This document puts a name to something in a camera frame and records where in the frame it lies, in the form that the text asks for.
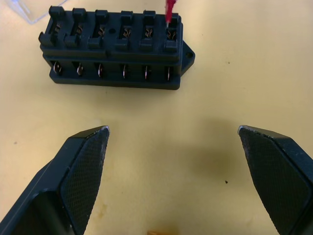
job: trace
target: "black fuse box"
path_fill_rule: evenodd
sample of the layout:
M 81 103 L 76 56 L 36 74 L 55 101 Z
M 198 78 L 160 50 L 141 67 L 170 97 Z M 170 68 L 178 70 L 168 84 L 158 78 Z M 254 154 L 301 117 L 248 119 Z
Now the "black fuse box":
M 65 11 L 52 6 L 43 57 L 56 83 L 177 90 L 195 54 L 183 41 L 181 17 L 166 26 L 155 11 Z

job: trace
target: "yellow surface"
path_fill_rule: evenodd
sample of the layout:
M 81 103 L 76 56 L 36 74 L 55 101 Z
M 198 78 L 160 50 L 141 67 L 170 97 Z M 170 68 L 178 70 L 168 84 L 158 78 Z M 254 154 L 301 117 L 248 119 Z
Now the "yellow surface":
M 312 0 L 178 0 L 196 61 L 177 91 L 54 84 L 38 42 L 48 17 L 28 25 L 0 6 L 0 219 L 67 137 L 109 125 L 87 235 L 277 234 L 237 128 L 292 136 L 313 156 Z M 73 7 L 163 13 L 164 1 Z

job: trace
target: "mounting hole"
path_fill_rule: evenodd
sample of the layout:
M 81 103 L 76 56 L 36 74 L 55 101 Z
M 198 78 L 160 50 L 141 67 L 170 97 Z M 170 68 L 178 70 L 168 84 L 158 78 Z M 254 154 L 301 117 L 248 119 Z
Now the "mounting hole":
M 110 34 L 114 34 L 114 33 L 116 33 L 115 28 L 110 28 L 110 29 L 109 29 L 109 33 L 110 33 Z
M 194 54 L 191 53 L 191 52 L 187 52 L 187 53 L 186 53 L 186 57 L 187 57 L 188 59 L 192 58 L 193 56 L 194 56 Z

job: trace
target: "textured grip surface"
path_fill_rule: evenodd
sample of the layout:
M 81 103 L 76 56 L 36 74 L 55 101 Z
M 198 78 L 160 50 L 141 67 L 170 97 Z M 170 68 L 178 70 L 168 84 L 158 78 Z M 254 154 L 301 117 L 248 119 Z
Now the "textured grip surface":
M 98 194 L 108 137 L 103 127 L 88 138 L 61 184 L 61 198 L 77 235 L 84 234 Z
M 269 136 L 249 128 L 241 128 L 239 135 L 266 210 L 277 231 L 290 234 L 310 201 L 309 182 Z

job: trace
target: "clear plastic container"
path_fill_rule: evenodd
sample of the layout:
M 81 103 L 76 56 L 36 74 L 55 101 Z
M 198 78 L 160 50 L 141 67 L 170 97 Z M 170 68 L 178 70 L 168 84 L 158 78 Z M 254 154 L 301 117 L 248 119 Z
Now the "clear plastic container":
M 5 0 L 27 22 L 33 24 L 48 13 L 50 6 L 58 6 L 67 0 Z

